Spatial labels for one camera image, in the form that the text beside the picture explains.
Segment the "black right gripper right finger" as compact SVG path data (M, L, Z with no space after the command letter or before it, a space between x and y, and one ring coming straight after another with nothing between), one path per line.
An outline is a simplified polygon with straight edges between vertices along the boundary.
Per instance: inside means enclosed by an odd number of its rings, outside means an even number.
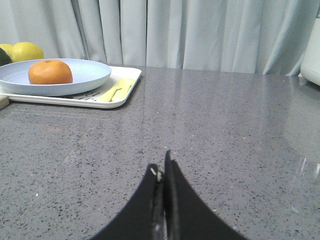
M164 158L164 210L169 240L244 240L201 200L168 150Z

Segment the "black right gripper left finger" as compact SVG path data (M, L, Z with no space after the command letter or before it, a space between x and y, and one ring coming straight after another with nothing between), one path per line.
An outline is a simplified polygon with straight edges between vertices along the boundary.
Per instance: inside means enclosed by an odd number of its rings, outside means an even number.
M93 240L163 240L163 173L149 164L137 190L119 214Z

